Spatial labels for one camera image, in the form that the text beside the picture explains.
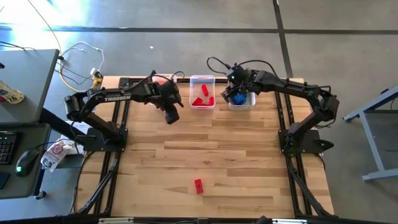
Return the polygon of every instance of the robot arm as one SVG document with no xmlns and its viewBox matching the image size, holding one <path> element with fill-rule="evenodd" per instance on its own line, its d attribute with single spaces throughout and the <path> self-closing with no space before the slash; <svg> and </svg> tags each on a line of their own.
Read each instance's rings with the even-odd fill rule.
<svg viewBox="0 0 398 224">
<path fill-rule="evenodd" d="M 152 75 L 141 80 L 133 86 L 124 89 L 102 88 L 90 89 L 86 92 L 75 93 L 65 97 L 67 118 L 76 122 L 85 122 L 91 127 L 101 131 L 105 139 L 118 135 L 116 124 L 104 121 L 92 113 L 95 106 L 100 103 L 132 100 L 140 103 L 152 103 L 157 108 L 165 111 L 165 119 L 172 124 L 180 119 L 174 103 L 181 103 L 181 96 L 177 84 L 169 80 L 160 85 L 152 82 Z"/>
<path fill-rule="evenodd" d="M 319 122 L 336 118 L 339 101 L 335 95 L 331 94 L 330 86 L 308 85 L 307 83 L 292 82 L 289 79 L 282 80 L 272 73 L 245 70 L 240 65 L 232 67 L 230 71 L 227 78 L 231 85 L 221 94 L 227 102 L 230 102 L 237 93 L 245 91 L 251 91 L 257 95 L 261 92 L 277 91 L 305 98 L 310 103 L 312 113 L 302 122 L 291 125 L 285 135 L 286 149 L 299 147 L 305 139 L 307 131 Z M 333 147 L 331 142 L 323 140 L 318 142 L 318 145 L 322 148 L 322 151 Z M 286 150 L 284 153 L 292 153 L 293 151 L 293 149 Z"/>
</svg>

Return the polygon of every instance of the blue block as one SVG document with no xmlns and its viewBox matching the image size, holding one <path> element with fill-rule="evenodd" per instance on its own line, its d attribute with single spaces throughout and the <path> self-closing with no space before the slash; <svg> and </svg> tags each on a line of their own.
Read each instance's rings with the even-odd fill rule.
<svg viewBox="0 0 398 224">
<path fill-rule="evenodd" d="M 246 103 L 246 98 L 248 96 L 246 94 L 238 93 L 232 98 L 233 105 L 243 105 Z"/>
</svg>

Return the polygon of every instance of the gray floor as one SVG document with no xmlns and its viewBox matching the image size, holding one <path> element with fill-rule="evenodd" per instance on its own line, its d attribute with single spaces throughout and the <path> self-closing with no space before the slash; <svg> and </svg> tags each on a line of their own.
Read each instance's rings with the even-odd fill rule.
<svg viewBox="0 0 398 224">
<path fill-rule="evenodd" d="M 53 26 L 277 27 L 270 0 L 32 2 Z M 398 29 L 398 1 L 279 0 L 279 4 L 286 29 Z M 28 4 L 6 4 L 0 12 L 0 22 L 45 25 Z M 78 41 L 104 49 L 105 75 L 145 75 L 152 69 L 208 74 L 205 60 L 214 55 L 229 63 L 255 58 L 268 60 L 281 77 L 286 76 L 278 34 L 56 32 L 56 35 L 63 49 Z M 50 32 L 24 26 L 0 31 L 0 39 L 38 49 L 57 47 Z M 286 39 L 294 77 L 331 85 L 341 102 L 339 117 L 398 84 L 398 35 L 289 34 Z M 101 55 L 93 49 L 84 53 L 70 51 L 67 60 L 72 70 L 88 75 L 92 67 L 100 64 Z M 263 68 L 258 64 L 251 67 Z M 90 84 L 77 87 L 84 90 Z M 55 73 L 45 107 L 65 118 L 62 99 L 72 93 Z M 323 139 L 335 143 L 325 153 L 335 213 L 346 218 L 397 223 L 398 179 L 367 184 L 362 181 L 361 175 L 376 171 L 376 164 L 361 123 L 345 124 L 338 119 L 332 128 L 320 132 Z M 391 153 L 390 159 L 398 160 L 397 153 Z M 67 214 L 76 175 L 76 169 L 47 172 L 43 189 L 49 197 L 39 201 L 2 200 L 0 220 Z"/>
</svg>

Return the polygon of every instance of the red block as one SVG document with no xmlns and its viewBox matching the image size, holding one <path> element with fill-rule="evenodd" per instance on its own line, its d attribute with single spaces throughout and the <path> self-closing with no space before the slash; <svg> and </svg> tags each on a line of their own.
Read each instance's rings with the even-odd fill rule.
<svg viewBox="0 0 398 224">
<path fill-rule="evenodd" d="M 210 97 L 209 106 L 214 106 L 214 96 Z"/>
<path fill-rule="evenodd" d="M 203 104 L 203 99 L 201 99 L 200 97 L 198 97 L 197 99 L 195 99 L 195 101 L 192 103 L 192 106 L 201 106 Z"/>
<path fill-rule="evenodd" d="M 202 84 L 202 85 L 201 85 L 201 90 L 202 90 L 202 92 L 203 92 L 203 94 L 204 94 L 205 96 L 208 96 L 208 95 L 209 95 L 209 91 L 207 90 L 207 87 L 206 87 L 205 84 Z"/>
<path fill-rule="evenodd" d="M 195 180 L 195 187 L 197 189 L 197 194 L 202 194 L 203 193 L 203 186 L 201 184 L 201 179 Z"/>
</svg>

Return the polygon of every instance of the wooden tabletop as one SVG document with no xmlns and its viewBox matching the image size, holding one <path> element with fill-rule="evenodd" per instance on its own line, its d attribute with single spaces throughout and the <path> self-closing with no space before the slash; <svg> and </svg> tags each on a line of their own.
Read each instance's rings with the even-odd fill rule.
<svg viewBox="0 0 398 224">
<path fill-rule="evenodd" d="M 105 77 L 103 86 L 117 88 L 120 78 Z M 225 86 L 216 84 L 214 110 L 198 111 L 188 103 L 189 84 L 179 83 L 185 107 L 177 106 L 180 120 L 172 125 L 165 122 L 164 112 L 152 105 L 131 103 L 127 120 L 129 138 L 119 166 L 112 216 L 294 216 L 285 157 L 277 139 L 275 94 L 261 93 L 252 111 L 230 111 L 218 94 Z M 291 101 L 295 120 L 303 120 L 310 113 L 309 104 L 296 97 L 291 97 Z M 95 113 L 111 120 L 113 108 L 114 103 L 103 103 Z M 78 186 L 78 208 L 98 185 L 103 157 L 104 153 L 96 152 L 85 164 Z M 308 154 L 302 157 L 308 187 L 323 207 L 333 213 L 321 160 Z M 202 195 L 196 193 L 195 179 L 202 180 Z M 301 191 L 298 196 L 304 211 Z"/>
</svg>

